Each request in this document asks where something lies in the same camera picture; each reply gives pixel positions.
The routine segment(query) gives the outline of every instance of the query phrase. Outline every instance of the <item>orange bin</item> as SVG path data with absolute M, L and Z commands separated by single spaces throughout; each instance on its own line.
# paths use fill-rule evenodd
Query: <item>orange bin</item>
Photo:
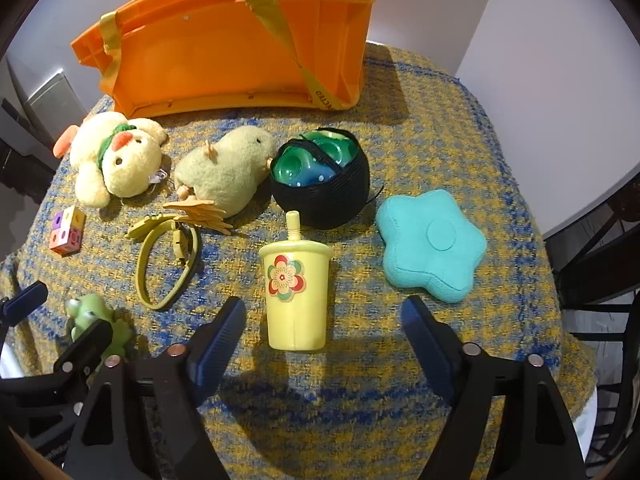
M 132 0 L 71 46 L 129 118 L 358 102 L 374 0 Z

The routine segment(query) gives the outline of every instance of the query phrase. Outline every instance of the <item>toy cube block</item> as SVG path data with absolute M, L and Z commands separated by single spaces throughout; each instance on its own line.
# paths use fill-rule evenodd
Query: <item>toy cube block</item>
M 64 211 L 59 211 L 53 217 L 53 222 L 51 223 L 51 230 L 52 231 L 54 229 L 60 229 L 60 227 L 62 227 L 62 213 L 64 213 Z
M 67 207 L 62 212 L 62 222 L 60 223 L 59 229 L 66 229 L 68 231 L 69 228 L 73 227 L 82 233 L 82 229 L 84 229 L 84 218 L 84 213 L 76 206 Z
M 58 254 L 71 254 L 80 250 L 82 232 L 75 227 L 54 229 L 49 238 L 49 249 Z

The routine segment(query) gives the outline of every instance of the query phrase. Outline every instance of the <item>wooden floor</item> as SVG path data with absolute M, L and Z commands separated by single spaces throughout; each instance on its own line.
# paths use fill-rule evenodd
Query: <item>wooden floor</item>
M 554 270 L 560 270 L 576 253 L 593 237 L 600 227 L 610 218 L 611 209 L 606 204 L 596 208 L 581 221 L 546 240 L 546 252 Z M 605 237 L 596 245 L 600 247 L 620 236 L 636 224 L 617 222 Z M 631 303 L 636 292 L 629 292 L 604 303 Z M 606 312 L 563 311 L 562 326 L 567 332 L 624 332 L 628 314 L 609 314 Z M 586 342 L 596 349 L 596 366 L 598 384 L 620 382 L 622 375 L 622 345 L 617 342 Z M 598 406 L 615 406 L 618 395 L 609 392 L 598 392 Z M 599 413 L 596 424 L 612 422 L 613 413 Z M 600 457 L 593 452 L 587 462 Z

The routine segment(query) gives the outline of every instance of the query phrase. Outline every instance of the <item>purple cube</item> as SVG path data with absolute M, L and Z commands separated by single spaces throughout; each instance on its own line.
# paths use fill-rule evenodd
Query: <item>purple cube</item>
M 53 222 L 51 224 L 51 230 L 53 231 L 54 229 L 60 229 L 60 226 L 62 225 L 62 213 L 64 211 L 60 211 L 59 213 L 56 213 L 56 215 L 53 217 Z

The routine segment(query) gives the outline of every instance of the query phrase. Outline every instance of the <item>metal screw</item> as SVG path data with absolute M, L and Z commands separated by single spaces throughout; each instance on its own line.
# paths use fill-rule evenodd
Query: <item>metal screw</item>
M 110 355 L 104 360 L 104 365 L 107 368 L 113 368 L 114 366 L 118 366 L 120 364 L 120 361 L 122 361 L 120 356 L 114 354 L 114 355 Z
M 464 343 L 462 351 L 466 355 L 480 355 L 480 347 L 476 343 Z
M 540 357 L 538 354 L 531 354 L 527 357 L 527 361 L 533 366 L 542 366 L 545 363 L 545 360 Z
M 178 355 L 182 355 L 187 351 L 187 347 L 182 343 L 174 343 L 169 348 L 166 349 L 166 352 L 171 357 L 178 357 Z

